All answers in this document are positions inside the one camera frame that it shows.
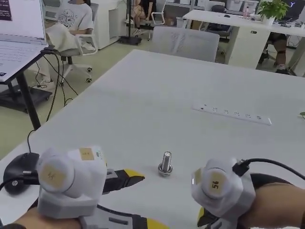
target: power strip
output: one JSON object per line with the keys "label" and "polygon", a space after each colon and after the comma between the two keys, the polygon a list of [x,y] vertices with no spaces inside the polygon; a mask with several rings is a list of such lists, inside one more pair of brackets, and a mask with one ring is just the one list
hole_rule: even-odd
{"label": "power strip", "polygon": [[237,118],[241,120],[246,120],[249,122],[254,122],[254,123],[261,123],[265,125],[272,125],[270,118],[268,117],[263,117],[260,115],[254,115],[254,114],[243,114],[238,111],[230,111],[227,109],[222,109],[220,107],[213,107],[213,106],[208,106],[206,104],[194,104],[193,109],[197,111],[202,111],[202,112],[208,112],[211,114],[216,114],[216,115],[222,115],[226,117],[231,117],[231,118]]}

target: white t-shirt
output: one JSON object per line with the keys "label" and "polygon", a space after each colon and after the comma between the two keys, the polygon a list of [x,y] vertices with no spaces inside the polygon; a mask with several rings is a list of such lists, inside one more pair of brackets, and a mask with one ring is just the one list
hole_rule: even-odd
{"label": "white t-shirt", "polygon": [[77,5],[63,1],[56,19],[71,31],[93,29],[92,9],[86,3]]}

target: bolt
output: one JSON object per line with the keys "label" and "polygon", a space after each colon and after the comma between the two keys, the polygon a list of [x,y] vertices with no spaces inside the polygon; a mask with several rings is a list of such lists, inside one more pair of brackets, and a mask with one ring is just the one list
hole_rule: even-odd
{"label": "bolt", "polygon": [[162,176],[169,176],[172,173],[173,167],[171,165],[171,159],[171,152],[165,152],[163,155],[162,163],[160,163],[158,166],[158,171]]}

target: white desk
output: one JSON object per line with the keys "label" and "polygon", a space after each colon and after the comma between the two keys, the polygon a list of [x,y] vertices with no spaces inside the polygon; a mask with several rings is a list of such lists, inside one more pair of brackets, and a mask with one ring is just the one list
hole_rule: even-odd
{"label": "white desk", "polygon": [[[103,196],[103,206],[151,217],[173,229],[196,229],[200,206],[191,197],[191,173],[208,159],[266,157],[305,173],[305,120],[298,117],[305,110],[304,88],[305,79],[299,77],[132,51],[33,133],[30,144],[37,153],[50,146],[66,151],[101,145],[109,167],[146,175],[132,187]],[[198,100],[266,115],[273,125],[192,110]],[[24,142],[0,161],[0,179],[5,166],[27,151]],[[165,151],[173,154],[168,178],[157,172]],[[276,166],[258,163],[251,171],[304,187]],[[18,218],[37,195],[34,186],[15,198],[1,191],[3,222]]]}
{"label": "white desk", "polygon": [[95,36],[99,49],[103,49],[126,35],[126,1],[92,0],[99,4],[98,18],[95,23]]}
{"label": "white desk", "polygon": [[[279,25],[268,26],[260,21],[244,19],[242,16],[230,15],[230,18],[226,18],[224,15],[211,11],[192,10],[185,14],[183,18],[186,19],[185,27],[189,20],[234,26],[225,55],[225,63],[229,65],[255,69],[270,32],[305,37],[305,30],[301,28],[288,28]],[[293,61],[289,63],[289,66],[292,66],[299,59],[299,56],[295,55],[292,59]]]}

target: hand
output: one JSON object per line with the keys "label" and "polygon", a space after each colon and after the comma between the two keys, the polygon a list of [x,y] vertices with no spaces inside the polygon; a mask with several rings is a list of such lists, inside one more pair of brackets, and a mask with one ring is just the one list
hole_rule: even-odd
{"label": "hand", "polygon": [[15,223],[21,224],[29,229],[81,229],[81,225],[76,219],[51,219],[41,216],[37,208],[32,208],[27,211]]}
{"label": "hand", "polygon": [[239,222],[246,228],[299,228],[304,211],[305,190],[273,183],[256,190],[254,203]]}
{"label": "hand", "polygon": [[76,35],[76,31],[74,31],[74,30],[70,30],[69,32],[74,36]]}

